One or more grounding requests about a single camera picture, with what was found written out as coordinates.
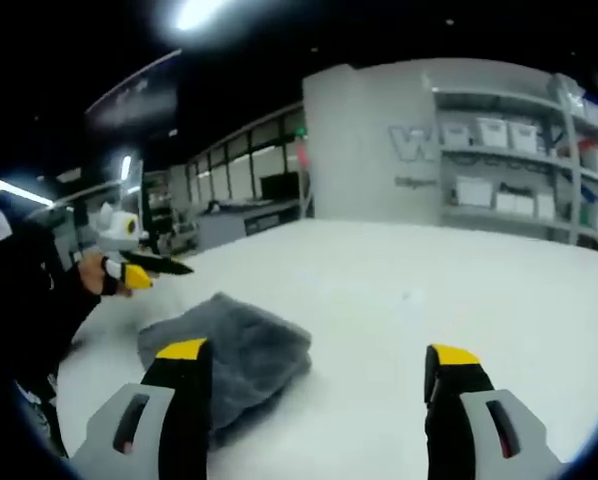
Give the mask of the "person's left hand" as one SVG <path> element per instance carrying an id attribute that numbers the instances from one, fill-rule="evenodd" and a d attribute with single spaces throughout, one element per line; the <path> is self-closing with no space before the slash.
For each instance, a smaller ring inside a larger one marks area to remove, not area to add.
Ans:
<path id="1" fill-rule="evenodd" d="M 104 268 L 107 257 L 98 252 L 87 252 L 78 263 L 81 282 L 86 290 L 99 296 L 131 297 L 132 291 L 110 277 Z"/>

